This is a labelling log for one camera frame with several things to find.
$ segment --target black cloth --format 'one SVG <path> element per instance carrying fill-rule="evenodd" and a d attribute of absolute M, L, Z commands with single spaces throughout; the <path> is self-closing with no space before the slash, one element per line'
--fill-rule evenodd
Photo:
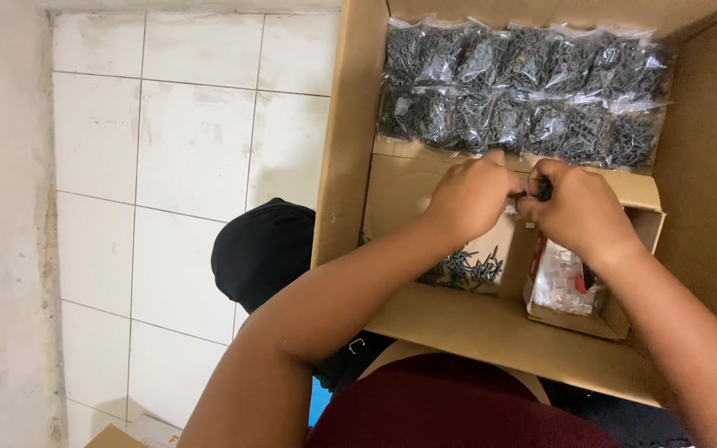
<path fill-rule="evenodd" d="M 315 212 L 275 198 L 227 224 L 214 242 L 212 272 L 226 297 L 248 312 L 308 269 L 312 259 Z M 323 387 L 338 393 L 357 380 L 394 339 L 361 331 L 353 342 L 314 368 Z M 541 379 L 553 406 L 592 420 L 625 447 L 690 446 L 664 409 L 592 393 Z"/>
<path fill-rule="evenodd" d="M 223 227 L 214 241 L 215 285 L 248 313 L 309 270 L 313 209 L 275 198 Z M 352 342 L 314 366 L 329 392 L 357 380 L 394 339 L 361 331 Z"/>

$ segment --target plastic bag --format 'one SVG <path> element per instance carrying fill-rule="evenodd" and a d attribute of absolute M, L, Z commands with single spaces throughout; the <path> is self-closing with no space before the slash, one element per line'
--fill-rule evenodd
<path fill-rule="evenodd" d="M 523 139 L 529 131 L 526 93 L 500 89 L 493 93 L 492 119 L 488 141 L 508 152 L 521 154 Z"/>
<path fill-rule="evenodd" d="M 459 57 L 473 27 L 472 22 L 460 25 L 425 23 L 420 46 L 422 70 L 414 83 L 428 86 L 449 86 L 458 71 Z"/>
<path fill-rule="evenodd" d="M 552 156 L 567 163 L 597 164 L 605 161 L 605 129 L 610 114 L 598 97 L 574 97 L 569 101 L 568 130 L 563 147 Z"/>
<path fill-rule="evenodd" d="M 592 316 L 602 308 L 605 290 L 576 253 L 546 240 L 533 302 L 556 311 Z"/>
<path fill-rule="evenodd" d="M 618 101 L 610 106 L 605 161 L 610 168 L 639 168 L 652 156 L 665 121 L 666 107 L 651 101 Z"/>
<path fill-rule="evenodd" d="M 415 99 L 410 88 L 385 86 L 381 99 L 381 114 L 378 117 L 378 134 L 411 140 Z"/>
<path fill-rule="evenodd" d="M 492 98 L 487 95 L 465 93 L 457 98 L 453 132 L 458 141 L 454 149 L 470 157 L 488 152 L 492 105 Z"/>
<path fill-rule="evenodd" d="M 600 26 L 599 48 L 585 85 L 585 95 L 601 95 L 603 100 L 623 97 L 637 78 L 641 48 L 651 31 Z"/>
<path fill-rule="evenodd" d="M 543 94 L 530 95 L 530 131 L 523 140 L 523 151 L 536 156 L 556 156 L 568 132 L 568 104 Z"/>
<path fill-rule="evenodd" d="M 668 100 L 676 53 L 652 42 L 639 49 L 639 57 L 635 77 L 625 96 L 633 101 Z"/>
<path fill-rule="evenodd" d="M 383 81 L 390 85 L 412 85 L 420 73 L 420 47 L 424 36 L 425 19 L 416 25 L 393 18 L 386 35 L 386 62 Z"/>
<path fill-rule="evenodd" d="M 479 24 L 470 34 L 456 86 L 464 91 L 488 95 L 497 80 L 502 58 L 511 41 L 507 31 L 494 31 Z"/>
<path fill-rule="evenodd" d="M 559 96 L 578 94 L 585 88 L 599 48 L 599 31 L 579 31 L 567 25 L 552 25 L 557 34 L 551 70 L 544 92 Z"/>
<path fill-rule="evenodd" d="M 503 66 L 496 84 L 526 92 L 538 92 L 549 75 L 554 32 L 509 24 L 511 41 L 503 56 Z"/>
<path fill-rule="evenodd" d="M 414 92 L 412 136 L 435 148 L 453 146 L 456 97 L 447 88 L 415 88 Z"/>

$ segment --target blue object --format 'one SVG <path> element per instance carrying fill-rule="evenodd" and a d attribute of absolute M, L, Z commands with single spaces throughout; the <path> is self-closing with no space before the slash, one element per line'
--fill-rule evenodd
<path fill-rule="evenodd" d="M 319 380 L 312 378 L 312 405 L 309 406 L 309 426 L 314 426 L 317 423 L 325 406 L 328 406 L 330 401 L 331 392 L 323 389 L 319 384 Z"/>

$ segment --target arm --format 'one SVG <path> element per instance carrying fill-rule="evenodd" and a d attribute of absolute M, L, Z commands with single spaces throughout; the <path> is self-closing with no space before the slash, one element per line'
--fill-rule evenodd
<path fill-rule="evenodd" d="M 179 448 L 301 445 L 312 365 L 350 342 L 405 284 L 492 229 L 506 195 L 520 190 L 501 151 L 455 166 L 414 222 L 278 292 L 224 353 Z"/>
<path fill-rule="evenodd" d="M 554 185 L 552 199 L 526 197 L 517 208 L 611 288 L 672 387 L 696 443 L 717 447 L 717 317 L 652 257 L 600 175 L 545 159 L 531 178 L 543 176 Z M 534 195 L 537 182 L 530 189 Z"/>

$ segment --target tile grout line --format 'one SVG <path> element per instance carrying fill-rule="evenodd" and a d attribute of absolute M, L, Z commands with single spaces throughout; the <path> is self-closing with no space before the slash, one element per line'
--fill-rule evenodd
<path fill-rule="evenodd" d="M 161 209 L 156 207 L 148 207 L 148 206 L 141 206 L 139 204 L 130 204 L 129 202 L 123 202 L 123 201 L 116 201 L 114 199 L 107 199 L 107 198 L 99 198 L 98 196 L 91 196 L 91 195 L 84 195 L 82 193 L 74 193 L 73 191 L 66 191 L 66 190 L 57 190 L 60 193 L 66 193 L 68 195 L 74 195 L 74 196 L 82 196 L 84 198 L 90 198 L 90 199 L 100 199 L 102 201 L 107 202 L 114 202 L 116 204 L 124 204 L 125 206 L 132 206 L 132 207 L 138 207 L 138 208 L 145 208 L 145 209 L 153 209 L 156 211 L 164 211 L 165 213 L 170 214 L 178 214 L 180 216 L 186 216 L 188 218 L 195 218 L 195 219 L 205 219 L 206 221 L 213 221 L 213 222 L 219 222 L 221 224 L 228 224 L 228 221 L 221 221 L 219 219 L 212 219 L 212 218 L 206 218 L 204 216 L 195 216 L 194 214 L 187 214 L 187 213 L 180 213 L 178 211 L 173 211 L 172 209 Z"/>
<path fill-rule="evenodd" d="M 65 397 L 65 399 L 68 400 L 68 401 L 73 401 L 74 403 L 79 404 L 79 405 L 82 405 L 82 406 L 84 406 L 84 407 L 93 409 L 94 411 L 100 412 L 100 413 L 102 413 L 102 414 L 109 415 L 110 417 L 112 417 L 112 418 L 114 418 L 114 419 L 118 419 L 118 420 L 121 420 L 121 421 L 126 422 L 126 423 L 132 423 L 132 422 L 130 422 L 129 420 L 122 419 L 121 417 L 118 417 L 117 415 L 113 415 L 113 414 L 110 414 L 109 412 L 101 411 L 101 409 L 97 409 L 97 408 L 95 408 L 95 407 L 93 407 L 93 406 L 89 406 L 89 405 L 85 404 L 84 402 L 80 402 L 80 401 L 78 401 L 78 400 L 70 399 L 70 398 L 68 398 L 68 397 Z"/>
<path fill-rule="evenodd" d="M 272 90 L 269 88 L 247 88 L 247 87 L 234 87 L 230 85 L 215 85 L 215 84 L 202 84 L 199 82 L 187 82 L 181 80 L 158 80 L 154 78 L 143 78 L 135 76 L 118 76 L 118 75 L 101 75 L 98 73 L 82 73 L 82 72 L 67 72 L 65 70 L 54 70 L 55 73 L 66 73 L 69 75 L 85 75 L 85 76 L 105 76 L 110 78 L 125 78 L 130 80 L 149 80 L 153 82 L 166 82 L 171 84 L 182 84 L 182 85 L 198 85 L 201 87 L 220 87 L 220 88 L 233 88 L 236 90 L 248 90 L 250 92 L 270 92 L 270 93 L 286 93 L 287 95 L 301 95 L 302 97 L 317 97 L 317 98 L 331 98 L 331 95 L 318 95 L 316 93 L 300 93 L 300 92 L 287 92 L 285 90 Z"/>
<path fill-rule="evenodd" d="M 185 335 L 185 336 L 193 337 L 193 338 L 195 338 L 195 339 L 200 339 L 201 341 L 216 343 L 217 345 L 222 345 L 223 347 L 228 347 L 228 346 L 229 346 L 228 343 L 223 343 L 223 342 L 218 342 L 218 341 L 212 341 L 211 339 L 206 339 L 206 338 L 204 338 L 204 337 L 191 335 L 190 333 L 185 333 L 185 332 L 183 332 L 183 331 L 178 331 L 178 330 L 174 330 L 174 329 L 168 329 L 167 327 L 163 327 L 162 325 L 152 324 L 151 322 L 141 321 L 140 319 L 134 319 L 134 318 L 129 318 L 129 317 L 121 316 L 120 314 L 115 314 L 115 313 L 112 312 L 112 311 L 107 311 L 107 310 L 104 310 L 104 309 L 97 309 L 97 308 L 92 307 L 92 306 L 90 306 L 90 305 L 81 304 L 81 303 L 75 302 L 75 301 L 73 301 L 73 300 L 68 300 L 68 299 L 62 299 L 62 300 L 66 301 L 66 302 L 69 302 L 69 303 L 72 303 L 72 304 L 75 304 L 75 305 L 83 306 L 83 307 L 85 307 L 85 308 L 87 308 L 87 309 L 92 309 L 92 310 L 94 310 L 94 311 L 103 312 L 103 313 L 110 314 L 110 315 L 115 316 L 115 317 L 120 317 L 121 319 L 127 319 L 128 321 L 140 322 L 141 324 L 150 325 L 150 326 L 156 327 L 156 328 L 158 328 L 158 329 L 163 329 L 163 330 L 167 330 L 167 331 L 173 331 L 174 333 L 178 333 L 178 334 L 180 334 L 180 335 Z"/>
<path fill-rule="evenodd" d="M 146 62 L 148 11 L 143 15 L 143 53 L 140 55 L 140 88 L 137 95 L 137 151 L 134 153 L 134 210 L 132 213 L 132 271 L 129 291 L 129 344 L 126 358 L 126 418 L 129 418 L 129 375 L 132 372 L 132 303 L 134 302 L 134 236 L 137 234 L 137 174 L 140 161 L 140 120 L 143 117 L 143 68 Z"/>
<path fill-rule="evenodd" d="M 259 104 L 259 76 L 261 73 L 261 51 L 264 47 L 264 28 L 267 26 L 267 15 L 262 16 L 261 39 L 259 40 L 259 64 L 256 66 L 256 89 L 254 90 L 254 114 L 251 117 L 251 144 L 248 151 L 248 172 L 245 174 L 245 207 L 242 212 L 248 211 L 248 195 L 251 187 L 251 159 L 254 157 L 254 131 L 256 130 L 256 106 Z M 237 311 L 234 310 L 234 321 L 237 319 Z M 234 339 L 234 322 L 231 324 L 231 337 Z"/>

